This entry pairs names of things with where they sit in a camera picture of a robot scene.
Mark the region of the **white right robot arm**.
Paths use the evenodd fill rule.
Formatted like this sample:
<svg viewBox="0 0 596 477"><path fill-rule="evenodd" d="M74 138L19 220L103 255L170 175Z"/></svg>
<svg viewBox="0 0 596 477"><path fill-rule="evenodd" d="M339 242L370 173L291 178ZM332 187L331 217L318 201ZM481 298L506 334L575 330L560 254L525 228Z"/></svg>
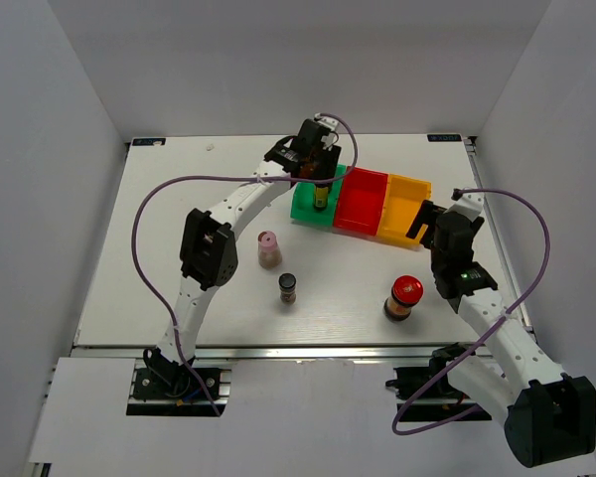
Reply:
<svg viewBox="0 0 596 477"><path fill-rule="evenodd" d="M596 447L596 390L573 378L513 317L491 274L474 259L484 198L456 194L448 208L422 202L407 236L431 252L436 288L478 335L457 357L428 372L429 386L448 397L460 391L504 430L523 466L590 454Z"/></svg>

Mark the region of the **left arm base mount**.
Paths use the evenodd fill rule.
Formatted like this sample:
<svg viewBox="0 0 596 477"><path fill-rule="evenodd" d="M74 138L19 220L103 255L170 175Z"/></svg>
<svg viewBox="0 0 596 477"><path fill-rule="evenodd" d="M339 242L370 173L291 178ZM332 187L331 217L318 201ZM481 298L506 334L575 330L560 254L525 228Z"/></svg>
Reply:
<svg viewBox="0 0 596 477"><path fill-rule="evenodd" d="M151 417L219 417L226 407L224 370L194 368L165 358L157 348L143 350L132 375L126 414Z"/></svg>

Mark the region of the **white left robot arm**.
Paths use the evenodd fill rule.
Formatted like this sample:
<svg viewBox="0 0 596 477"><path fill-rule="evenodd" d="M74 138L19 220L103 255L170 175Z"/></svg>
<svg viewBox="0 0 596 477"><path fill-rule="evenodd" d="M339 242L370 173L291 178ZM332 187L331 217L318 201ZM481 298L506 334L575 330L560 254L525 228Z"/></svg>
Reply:
<svg viewBox="0 0 596 477"><path fill-rule="evenodd" d="M179 257L181 282L176 304L168 308L171 323L156 345L169 363L159 368L156 385L167 396L183 394L205 315L219 288L234 276L236 242L244 229L275 199L297 184L328 191L342 148L337 144L341 118L320 113L304 120L299 132L278 140L251 175L235 178L237 188L211 208L186 216Z"/></svg>

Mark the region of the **red cap dark sauce jar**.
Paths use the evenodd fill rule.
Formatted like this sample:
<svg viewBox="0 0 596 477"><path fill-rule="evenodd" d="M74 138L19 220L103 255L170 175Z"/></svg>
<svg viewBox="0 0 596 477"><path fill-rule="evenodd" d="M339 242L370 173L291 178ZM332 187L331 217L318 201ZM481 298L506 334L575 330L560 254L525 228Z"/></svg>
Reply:
<svg viewBox="0 0 596 477"><path fill-rule="evenodd" d="M390 294L384 301L383 311L394 322L406 320L423 296L423 285L411 275L401 275L392 284Z"/></svg>

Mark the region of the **pink cap spice shaker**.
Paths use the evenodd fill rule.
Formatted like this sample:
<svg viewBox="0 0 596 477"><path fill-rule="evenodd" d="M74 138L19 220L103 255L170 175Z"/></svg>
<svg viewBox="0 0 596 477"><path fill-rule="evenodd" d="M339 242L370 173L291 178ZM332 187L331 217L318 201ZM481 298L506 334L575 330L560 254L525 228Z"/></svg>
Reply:
<svg viewBox="0 0 596 477"><path fill-rule="evenodd" d="M263 231L257 238L258 263L264 269L272 269L282 262L277 236L272 231Z"/></svg>

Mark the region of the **black cap pepper shaker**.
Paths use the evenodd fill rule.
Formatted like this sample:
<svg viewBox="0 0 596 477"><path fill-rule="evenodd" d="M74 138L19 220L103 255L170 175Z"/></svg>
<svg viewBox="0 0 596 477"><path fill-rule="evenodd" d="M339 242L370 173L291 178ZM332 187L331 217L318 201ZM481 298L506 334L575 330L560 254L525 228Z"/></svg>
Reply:
<svg viewBox="0 0 596 477"><path fill-rule="evenodd" d="M285 272L278 277L280 300L284 304L292 304L296 299L297 279L294 274Z"/></svg>

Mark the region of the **small yellow label bottle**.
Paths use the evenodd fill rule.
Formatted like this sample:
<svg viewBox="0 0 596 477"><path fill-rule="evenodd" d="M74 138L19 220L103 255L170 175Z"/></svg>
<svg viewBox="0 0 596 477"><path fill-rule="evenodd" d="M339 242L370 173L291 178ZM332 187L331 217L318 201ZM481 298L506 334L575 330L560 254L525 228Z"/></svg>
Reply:
<svg viewBox="0 0 596 477"><path fill-rule="evenodd" d="M313 207L317 211L324 211L328 207L329 194L332 189L331 183L316 184L313 192Z"/></svg>

